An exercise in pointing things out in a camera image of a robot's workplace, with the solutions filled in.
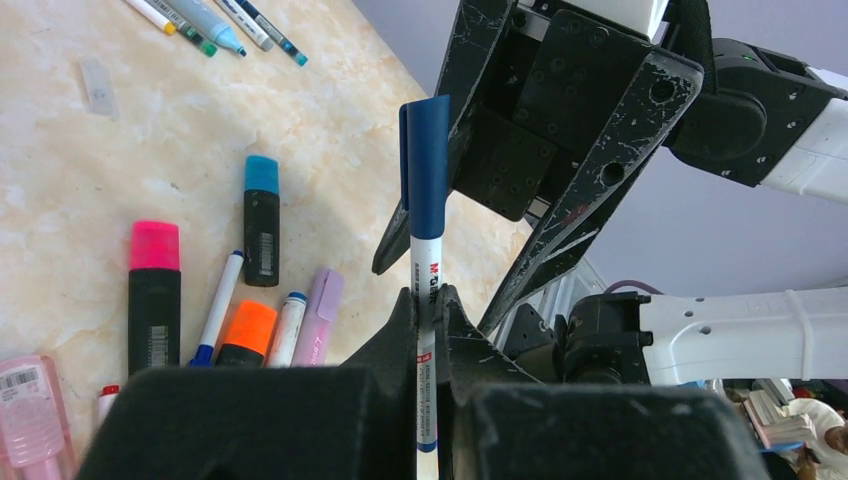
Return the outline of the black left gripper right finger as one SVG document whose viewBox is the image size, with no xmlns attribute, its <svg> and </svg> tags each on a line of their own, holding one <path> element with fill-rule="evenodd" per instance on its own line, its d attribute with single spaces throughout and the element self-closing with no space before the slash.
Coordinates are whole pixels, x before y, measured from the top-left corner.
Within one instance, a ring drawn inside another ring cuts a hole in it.
<svg viewBox="0 0 848 480">
<path fill-rule="evenodd" d="M 647 377 L 633 292 L 592 295 L 560 320 L 542 382 L 468 320 L 455 287 L 437 304 L 443 479 L 765 479 L 741 417 L 720 397 Z"/>
</svg>

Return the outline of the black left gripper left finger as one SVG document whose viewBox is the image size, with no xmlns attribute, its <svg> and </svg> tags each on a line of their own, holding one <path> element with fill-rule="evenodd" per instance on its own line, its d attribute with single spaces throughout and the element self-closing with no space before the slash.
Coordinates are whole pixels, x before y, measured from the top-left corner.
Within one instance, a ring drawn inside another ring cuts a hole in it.
<svg viewBox="0 0 848 480">
<path fill-rule="evenodd" d="M 412 479 L 415 314 L 338 366 L 161 368 L 130 378 L 81 479 Z"/>
</svg>

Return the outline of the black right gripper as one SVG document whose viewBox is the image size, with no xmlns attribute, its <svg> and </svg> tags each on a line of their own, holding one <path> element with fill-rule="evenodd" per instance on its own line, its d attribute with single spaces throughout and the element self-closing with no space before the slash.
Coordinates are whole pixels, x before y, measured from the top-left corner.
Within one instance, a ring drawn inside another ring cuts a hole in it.
<svg viewBox="0 0 848 480">
<path fill-rule="evenodd" d="M 652 1 L 459 2 L 435 96 L 399 109 L 401 200 L 371 271 L 385 273 L 412 238 L 443 235 L 452 188 L 512 221 L 553 202 L 483 334 L 569 273 L 603 227 L 597 210 L 701 90 L 699 64 L 648 53 L 655 31 Z"/>
</svg>

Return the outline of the teal gel pen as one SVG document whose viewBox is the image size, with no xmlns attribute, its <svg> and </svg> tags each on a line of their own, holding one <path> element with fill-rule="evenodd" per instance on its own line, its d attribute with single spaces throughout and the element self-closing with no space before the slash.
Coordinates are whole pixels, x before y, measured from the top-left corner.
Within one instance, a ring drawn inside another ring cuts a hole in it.
<svg viewBox="0 0 848 480">
<path fill-rule="evenodd" d="M 308 57 L 255 5 L 248 0 L 237 0 L 236 3 L 295 63 L 301 67 L 307 64 Z"/>
</svg>

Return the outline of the grey capped white marker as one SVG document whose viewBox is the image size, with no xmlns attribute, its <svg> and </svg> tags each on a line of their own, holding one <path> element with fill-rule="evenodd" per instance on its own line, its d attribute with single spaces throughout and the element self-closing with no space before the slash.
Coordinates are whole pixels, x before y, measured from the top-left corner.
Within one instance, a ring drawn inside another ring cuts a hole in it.
<svg viewBox="0 0 848 480">
<path fill-rule="evenodd" d="M 262 51 L 267 52 L 274 47 L 270 36 L 236 1 L 215 0 L 215 3 Z"/>
</svg>

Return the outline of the light blue correction tape pen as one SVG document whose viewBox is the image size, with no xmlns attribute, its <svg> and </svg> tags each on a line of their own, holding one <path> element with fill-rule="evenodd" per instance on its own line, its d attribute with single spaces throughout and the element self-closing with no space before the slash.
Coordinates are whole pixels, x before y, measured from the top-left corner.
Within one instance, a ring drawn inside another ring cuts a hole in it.
<svg viewBox="0 0 848 480">
<path fill-rule="evenodd" d="M 246 57 L 247 52 L 229 23 L 200 0 L 167 0 L 166 3 L 219 47 Z"/>
</svg>

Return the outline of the clear teal pen cap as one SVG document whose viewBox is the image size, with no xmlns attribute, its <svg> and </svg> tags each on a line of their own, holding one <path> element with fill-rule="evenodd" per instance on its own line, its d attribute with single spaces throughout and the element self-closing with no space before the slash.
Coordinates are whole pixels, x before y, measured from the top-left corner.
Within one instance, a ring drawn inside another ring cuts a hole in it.
<svg viewBox="0 0 848 480">
<path fill-rule="evenodd" d="M 118 104 L 108 69 L 97 58 L 91 56 L 82 57 L 79 60 L 79 68 L 89 111 L 95 115 L 117 120 L 119 118 Z"/>
</svg>

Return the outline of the yellow capped white pen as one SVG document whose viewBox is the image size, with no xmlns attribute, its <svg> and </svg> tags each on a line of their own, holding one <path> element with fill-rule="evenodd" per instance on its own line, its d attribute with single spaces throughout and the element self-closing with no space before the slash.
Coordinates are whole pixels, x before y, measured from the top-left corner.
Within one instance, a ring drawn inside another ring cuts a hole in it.
<svg viewBox="0 0 848 480">
<path fill-rule="evenodd" d="M 177 27 L 146 0 L 125 0 L 125 3 L 166 35 L 171 36 L 177 32 Z"/>
</svg>

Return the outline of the green gel pen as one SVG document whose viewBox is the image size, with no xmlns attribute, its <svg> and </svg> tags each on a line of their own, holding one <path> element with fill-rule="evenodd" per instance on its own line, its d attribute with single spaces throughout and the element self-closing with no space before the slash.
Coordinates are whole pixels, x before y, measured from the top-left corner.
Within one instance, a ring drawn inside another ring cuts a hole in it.
<svg viewBox="0 0 848 480">
<path fill-rule="evenodd" d="M 147 0 L 147 3 L 164 15 L 175 25 L 180 35 L 195 46 L 207 57 L 213 57 L 217 53 L 217 46 L 201 35 L 190 23 L 173 10 L 163 0 Z"/>
</svg>

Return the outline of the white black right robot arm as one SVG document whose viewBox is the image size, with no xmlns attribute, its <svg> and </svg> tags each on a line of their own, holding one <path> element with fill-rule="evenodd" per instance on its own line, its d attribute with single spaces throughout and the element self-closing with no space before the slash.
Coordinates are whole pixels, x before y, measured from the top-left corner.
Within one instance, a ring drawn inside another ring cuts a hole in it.
<svg viewBox="0 0 848 480">
<path fill-rule="evenodd" d="M 847 199 L 847 81 L 716 38 L 704 1 L 462 1 L 438 95 L 448 188 L 533 231 L 483 314 L 495 331 L 573 269 L 648 159 Z"/>
</svg>

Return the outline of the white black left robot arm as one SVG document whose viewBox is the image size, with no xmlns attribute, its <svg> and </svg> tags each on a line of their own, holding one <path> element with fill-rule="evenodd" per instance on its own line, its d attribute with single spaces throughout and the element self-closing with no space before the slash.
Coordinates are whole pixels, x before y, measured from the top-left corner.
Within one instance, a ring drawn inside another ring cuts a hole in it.
<svg viewBox="0 0 848 480">
<path fill-rule="evenodd" d="M 847 375 L 843 288 L 733 297 L 593 295 L 561 320 L 544 383 L 436 312 L 444 479 L 764 479 L 748 425 L 712 379 Z M 336 367 L 133 375 L 81 479 L 412 479 L 416 319 L 408 290 Z"/>
</svg>

